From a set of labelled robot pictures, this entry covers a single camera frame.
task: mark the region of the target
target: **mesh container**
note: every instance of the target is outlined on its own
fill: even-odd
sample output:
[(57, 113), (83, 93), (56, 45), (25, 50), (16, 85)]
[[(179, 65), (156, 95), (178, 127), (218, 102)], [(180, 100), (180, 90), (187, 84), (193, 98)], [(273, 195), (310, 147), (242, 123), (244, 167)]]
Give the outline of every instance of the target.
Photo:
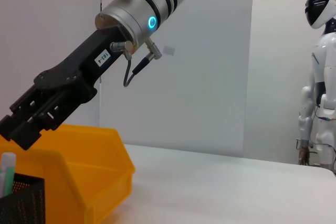
[(13, 194), (0, 199), (0, 224), (45, 224), (44, 179), (15, 174)]

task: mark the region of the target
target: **white table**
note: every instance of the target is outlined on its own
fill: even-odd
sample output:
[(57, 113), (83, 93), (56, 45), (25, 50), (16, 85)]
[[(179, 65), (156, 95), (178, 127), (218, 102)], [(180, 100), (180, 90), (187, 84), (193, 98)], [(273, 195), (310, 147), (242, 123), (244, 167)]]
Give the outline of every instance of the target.
[(103, 224), (335, 224), (328, 170), (127, 146), (132, 195)]

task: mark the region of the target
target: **black cable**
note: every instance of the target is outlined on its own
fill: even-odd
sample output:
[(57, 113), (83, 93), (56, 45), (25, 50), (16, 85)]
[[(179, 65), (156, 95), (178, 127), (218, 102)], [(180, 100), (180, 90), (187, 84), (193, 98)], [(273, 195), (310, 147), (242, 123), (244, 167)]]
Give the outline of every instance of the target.
[(135, 76), (135, 74), (132, 74), (130, 79), (128, 80), (128, 75), (130, 74), (131, 66), (132, 66), (132, 60), (128, 60), (127, 69), (126, 69), (125, 78), (124, 78), (124, 87), (125, 88), (127, 88), (129, 86), (129, 84), (131, 83), (131, 81), (133, 80), (133, 78)]
[[(315, 109), (315, 115), (314, 115), (314, 118), (313, 118), (313, 123), (314, 123), (314, 119), (317, 117), (317, 116), (316, 116), (316, 113), (317, 113), (317, 110), (319, 109), (319, 107), (320, 107), (320, 106), (317, 106), (316, 109)], [(334, 148), (333, 146), (331, 146), (331, 145), (329, 145), (329, 144), (317, 144), (317, 143), (314, 143), (311, 139), (309, 139), (309, 140), (310, 140), (314, 145), (326, 145), (326, 146), (328, 146), (328, 147), (331, 147), (331, 148), (334, 150), (335, 155), (336, 155), (336, 150), (335, 150), (335, 148)], [(333, 165), (332, 165), (332, 168), (333, 168), (333, 169), (335, 168), (335, 164), (336, 164), (336, 157), (335, 157), (334, 163), (333, 163)]]
[(313, 121), (314, 119), (317, 117), (318, 119), (320, 120), (325, 120), (327, 122), (330, 122), (330, 121), (335, 121), (336, 119), (331, 119), (331, 118), (326, 118), (326, 117), (319, 117), (319, 116), (316, 116), (316, 112), (317, 112), (317, 109), (315, 110), (315, 115), (314, 115), (314, 118), (313, 118)]
[(300, 147), (298, 148), (298, 145), (299, 145), (299, 140), (298, 140), (298, 139), (296, 139), (296, 149), (297, 149), (297, 150), (299, 150), (299, 149), (300, 149), (300, 147), (301, 147), (301, 146), (300, 146)]
[[(336, 150), (335, 150), (335, 148), (333, 147), (333, 146), (331, 146), (330, 144), (317, 144), (317, 143), (314, 143), (313, 141), (311, 141), (313, 144), (315, 144), (315, 145), (325, 145), (325, 146), (328, 146), (328, 147), (331, 147), (333, 150), (334, 150), (334, 152), (335, 152), (335, 155), (336, 155)], [(335, 158), (335, 161), (334, 161), (334, 163), (332, 164), (332, 168), (334, 169), (334, 167), (335, 167), (335, 164), (336, 164), (336, 158)]]

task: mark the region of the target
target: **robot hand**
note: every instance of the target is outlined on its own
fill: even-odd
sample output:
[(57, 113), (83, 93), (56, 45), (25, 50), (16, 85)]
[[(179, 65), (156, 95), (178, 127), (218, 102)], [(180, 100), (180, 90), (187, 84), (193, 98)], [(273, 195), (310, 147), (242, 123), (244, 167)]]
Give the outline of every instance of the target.
[(310, 151), (309, 147), (300, 147), (299, 151), (299, 165), (309, 166)]

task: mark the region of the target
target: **white wall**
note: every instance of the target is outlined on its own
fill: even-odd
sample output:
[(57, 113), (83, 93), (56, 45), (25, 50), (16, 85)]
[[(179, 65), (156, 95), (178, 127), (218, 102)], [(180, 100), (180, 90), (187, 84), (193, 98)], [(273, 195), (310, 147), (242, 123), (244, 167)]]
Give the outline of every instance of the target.
[[(94, 30), (100, 0), (0, 0), (0, 118), (33, 79), (65, 59)], [(67, 121), (99, 124), (99, 97)]]
[(306, 1), (253, 0), (245, 157), (298, 162), (301, 89), (308, 84), (312, 49), (323, 33), (309, 26)]
[(152, 62), (127, 89), (123, 57), (103, 75), (101, 126), (125, 143), (241, 156), (251, 1), (186, 0), (153, 36), (174, 56)]

